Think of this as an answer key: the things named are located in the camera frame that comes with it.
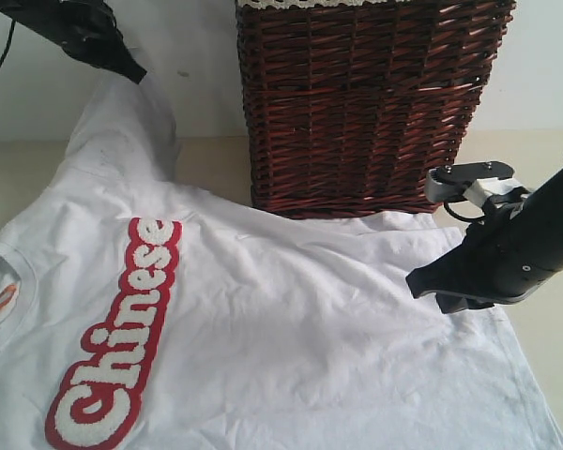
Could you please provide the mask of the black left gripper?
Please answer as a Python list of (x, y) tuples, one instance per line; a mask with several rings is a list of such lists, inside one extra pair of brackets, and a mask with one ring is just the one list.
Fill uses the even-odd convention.
[(104, 1), (42, 1), (41, 34), (66, 55), (139, 84), (146, 70), (123, 43)]

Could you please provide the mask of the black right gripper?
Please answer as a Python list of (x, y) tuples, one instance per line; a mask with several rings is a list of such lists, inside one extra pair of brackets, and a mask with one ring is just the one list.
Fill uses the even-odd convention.
[(544, 282), (534, 233), (508, 215), (470, 227), (457, 248), (406, 277), (414, 298), (436, 293), (443, 314), (521, 302)]

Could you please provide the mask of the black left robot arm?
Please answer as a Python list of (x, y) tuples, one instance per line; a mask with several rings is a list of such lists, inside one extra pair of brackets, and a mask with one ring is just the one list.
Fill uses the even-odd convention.
[(146, 75), (126, 47), (114, 11), (103, 1), (3, 0), (0, 13), (11, 19), (0, 69), (20, 24), (93, 68), (116, 73), (136, 84)]

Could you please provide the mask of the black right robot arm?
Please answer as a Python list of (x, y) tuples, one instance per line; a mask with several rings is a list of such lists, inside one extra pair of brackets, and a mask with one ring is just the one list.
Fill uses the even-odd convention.
[(528, 189), (499, 161), (429, 170), (424, 193), (465, 223), (463, 242), (413, 270), (413, 297), (433, 294), (445, 314), (514, 305), (563, 271), (563, 168)]

